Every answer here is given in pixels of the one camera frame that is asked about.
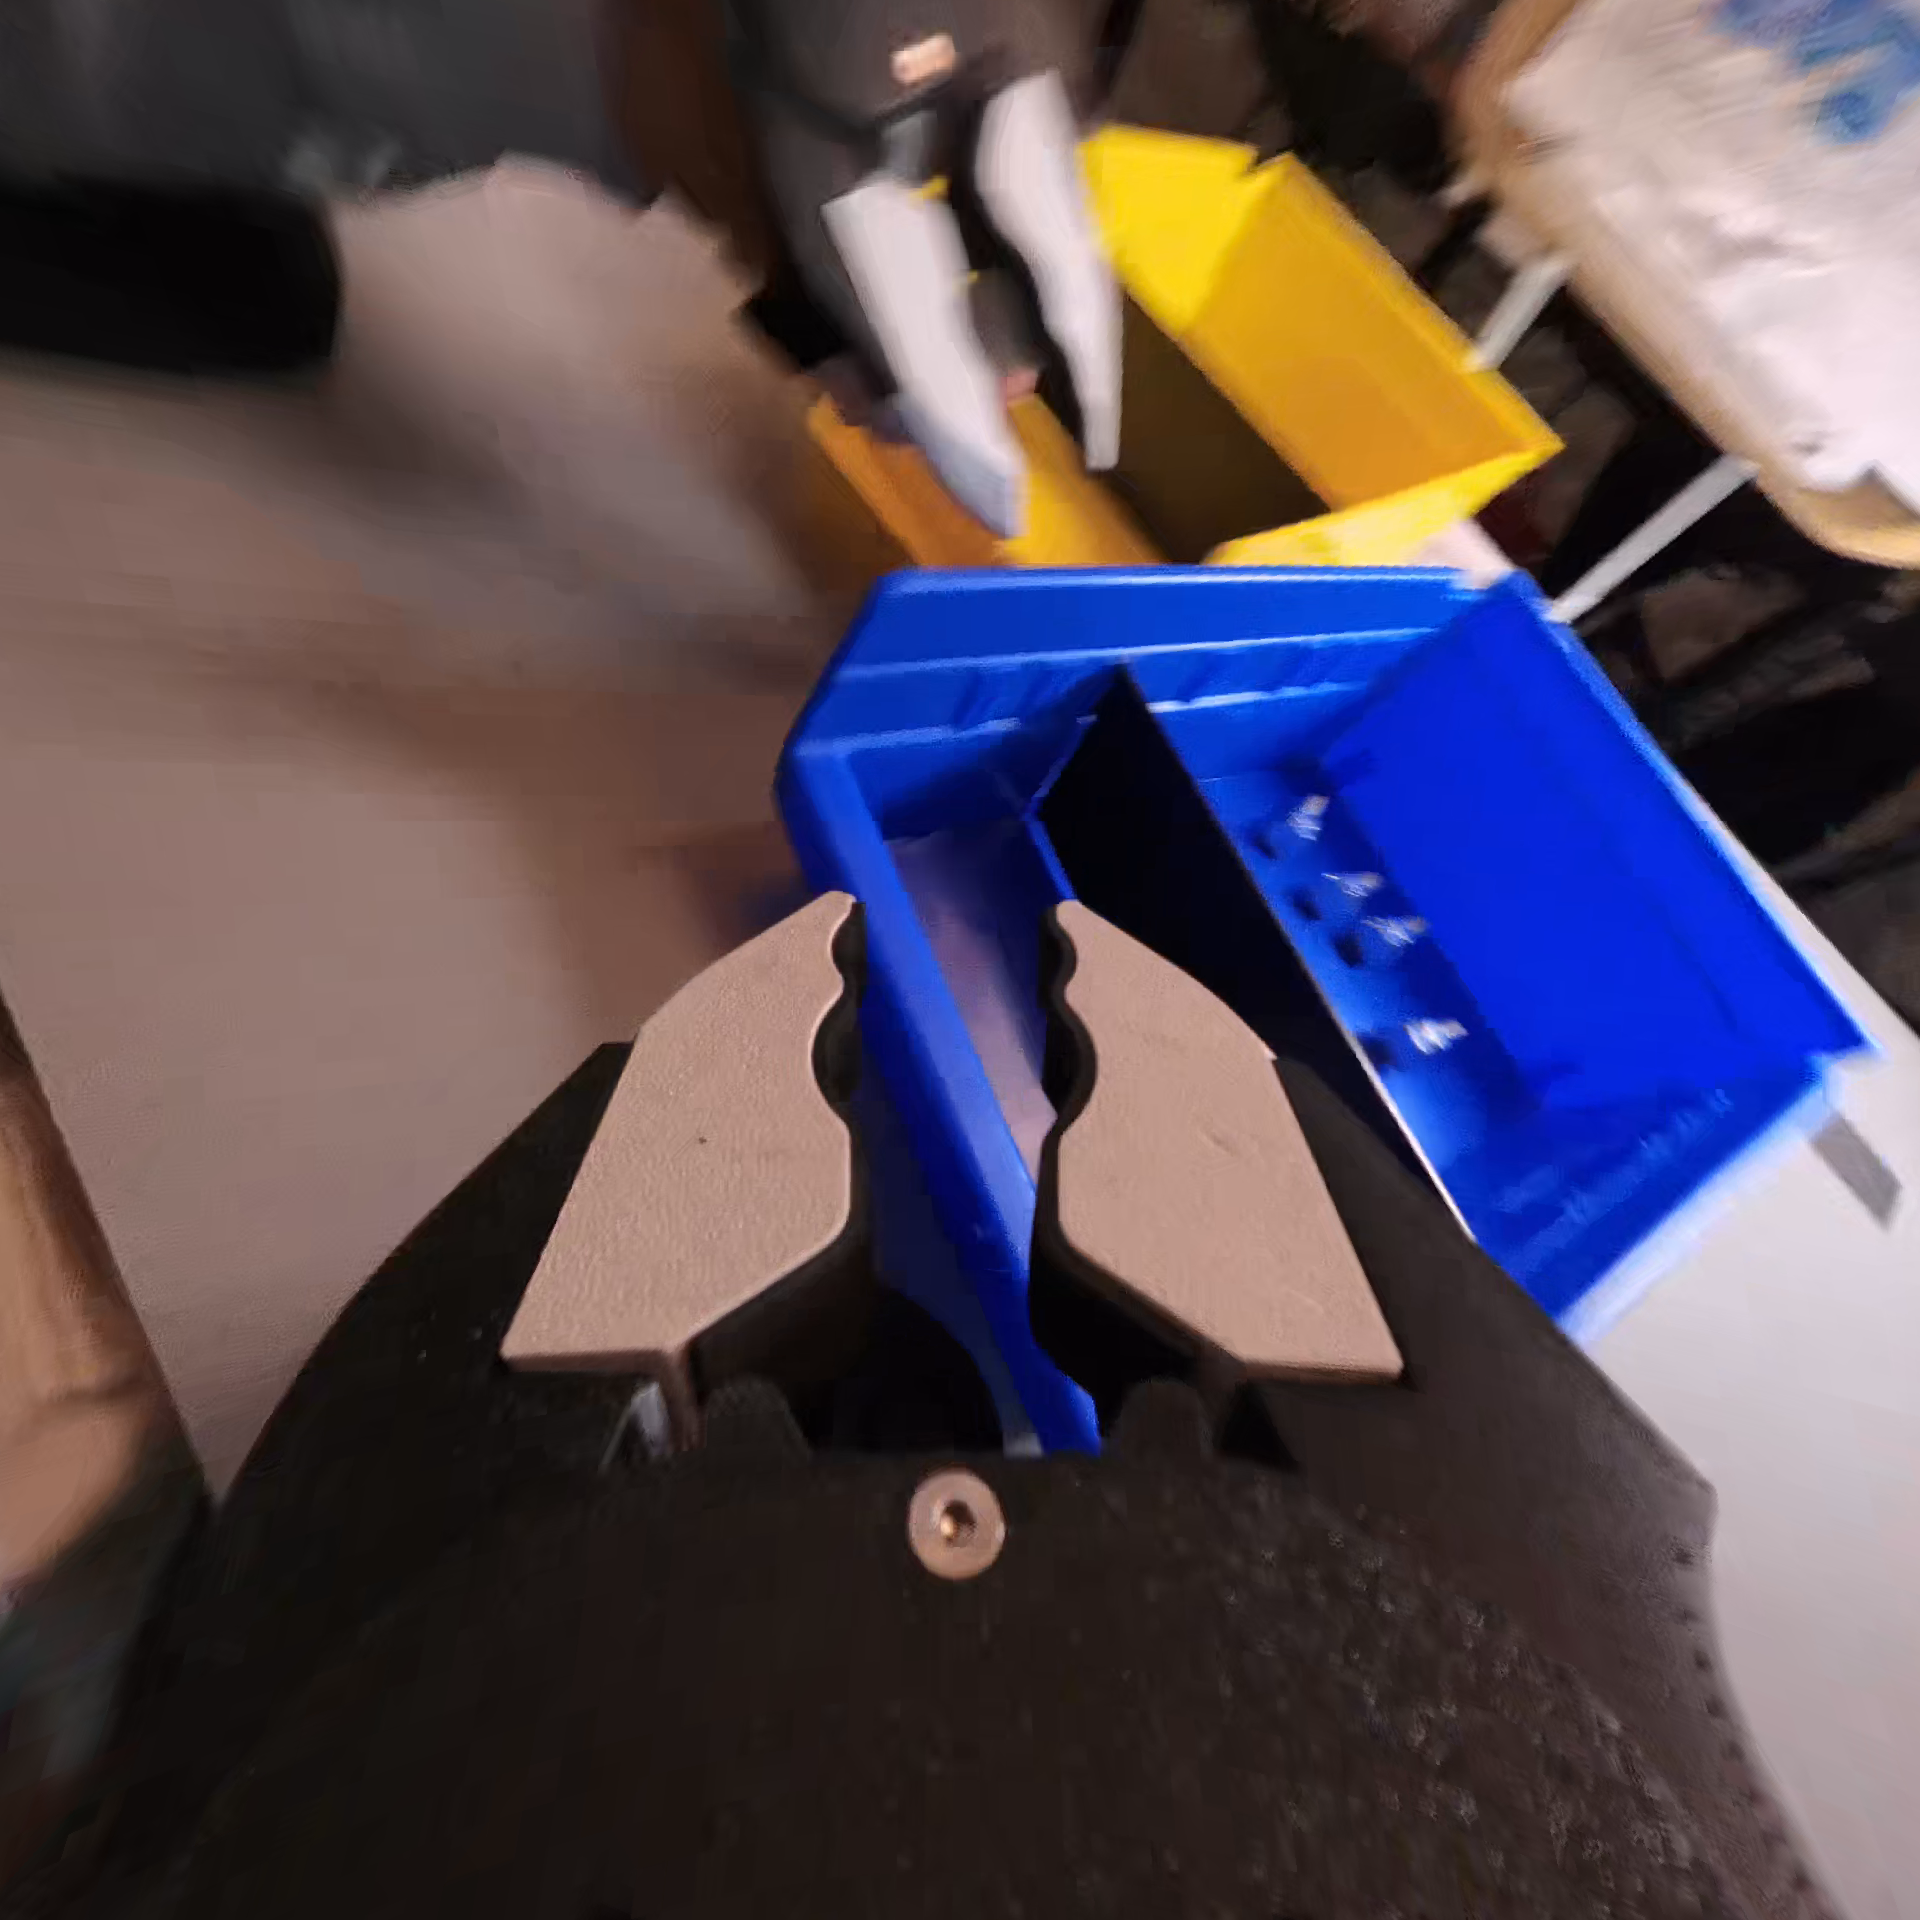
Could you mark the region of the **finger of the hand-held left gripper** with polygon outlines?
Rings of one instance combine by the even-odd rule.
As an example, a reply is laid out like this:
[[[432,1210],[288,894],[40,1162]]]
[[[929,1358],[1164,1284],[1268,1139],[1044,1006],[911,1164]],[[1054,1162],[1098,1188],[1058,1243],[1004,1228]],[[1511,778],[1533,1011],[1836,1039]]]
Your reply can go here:
[[[822,205],[834,252],[894,380],[906,436],[997,536],[1018,536],[1026,466],[972,319],[972,270],[943,198],[894,175]]]
[[[1063,77],[1038,71],[988,99],[975,123],[975,194],[1032,282],[1063,359],[1088,469],[1120,458],[1121,298],[1093,216]]]

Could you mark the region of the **blue plastic bin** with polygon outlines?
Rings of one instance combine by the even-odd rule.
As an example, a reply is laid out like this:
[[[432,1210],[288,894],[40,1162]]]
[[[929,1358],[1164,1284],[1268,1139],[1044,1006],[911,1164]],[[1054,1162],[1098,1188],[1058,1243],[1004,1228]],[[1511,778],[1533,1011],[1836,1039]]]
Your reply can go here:
[[[1261,827],[1328,794],[1321,839]],[[1081,901],[1306,1062],[1575,1342],[1874,1044],[1575,636],[1428,567],[913,568],[791,730],[804,877],[864,904],[869,1064],[1044,1451],[1026,1326],[1039,931]],[[1302,918],[1311,874],[1378,871]]]

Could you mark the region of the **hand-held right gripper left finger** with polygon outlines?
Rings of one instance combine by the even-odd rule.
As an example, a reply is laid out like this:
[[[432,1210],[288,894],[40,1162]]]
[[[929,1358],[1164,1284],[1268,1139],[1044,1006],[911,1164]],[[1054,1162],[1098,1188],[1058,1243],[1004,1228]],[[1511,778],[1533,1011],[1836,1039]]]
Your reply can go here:
[[[850,1115],[864,918],[822,894],[637,1031],[501,1339],[511,1368],[616,1376],[660,1450],[732,1381],[839,1381],[872,1320],[872,1210]]]

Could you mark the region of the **yellow plastic bin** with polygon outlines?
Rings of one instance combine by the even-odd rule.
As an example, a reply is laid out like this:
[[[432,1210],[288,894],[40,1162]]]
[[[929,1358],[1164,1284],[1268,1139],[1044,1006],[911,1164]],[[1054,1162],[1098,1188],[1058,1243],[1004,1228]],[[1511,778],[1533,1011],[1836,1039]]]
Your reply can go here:
[[[1293,155],[1103,128],[1082,141],[1125,294],[1120,463],[1018,400],[1026,518],[997,539],[925,459],[829,397],[821,466],[906,564],[1385,567],[1472,520],[1560,439]]]

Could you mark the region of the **white instruction sheet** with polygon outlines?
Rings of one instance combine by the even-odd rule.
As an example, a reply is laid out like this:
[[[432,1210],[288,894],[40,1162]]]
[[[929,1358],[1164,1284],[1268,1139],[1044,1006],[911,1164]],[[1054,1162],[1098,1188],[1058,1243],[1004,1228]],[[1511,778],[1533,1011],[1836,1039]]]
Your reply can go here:
[[[1505,91],[1798,485],[1917,486],[1916,4],[1576,4]]]

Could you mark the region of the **wooden document stand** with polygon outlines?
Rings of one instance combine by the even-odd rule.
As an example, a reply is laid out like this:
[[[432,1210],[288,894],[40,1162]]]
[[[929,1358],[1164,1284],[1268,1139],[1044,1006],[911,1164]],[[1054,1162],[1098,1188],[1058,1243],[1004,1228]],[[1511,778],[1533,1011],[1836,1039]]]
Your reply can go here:
[[[1554,612],[1562,622],[1585,616],[1646,578],[1658,556],[1741,492],[1764,498],[1805,543],[1840,564],[1912,575],[1916,511],[1880,479],[1840,492],[1798,485],[1784,453],[1769,444],[1759,404],[1684,318],[1678,293],[1605,229],[1565,164],[1519,125],[1509,91],[1575,12],[1565,3],[1500,4],[1455,79],[1458,184],[1488,205],[1495,252],[1512,270],[1479,348],[1496,362],[1552,304],[1572,304],[1656,394],[1658,413],[1674,415],[1706,453],[1644,459],[1644,477],[1602,501],[1599,530],[1567,535],[1554,549],[1548,568],[1562,574],[1552,590]]]

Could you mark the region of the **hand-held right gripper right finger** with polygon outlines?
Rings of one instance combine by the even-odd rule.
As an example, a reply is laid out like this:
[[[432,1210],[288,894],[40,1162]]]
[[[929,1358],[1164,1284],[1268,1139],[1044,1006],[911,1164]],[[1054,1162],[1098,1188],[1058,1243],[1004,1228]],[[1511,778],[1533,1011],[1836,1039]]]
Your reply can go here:
[[[1098,1428],[1173,1381],[1222,1416],[1265,1383],[1405,1362],[1274,1054],[1226,1000],[1079,901],[1044,922],[1029,1323]]]

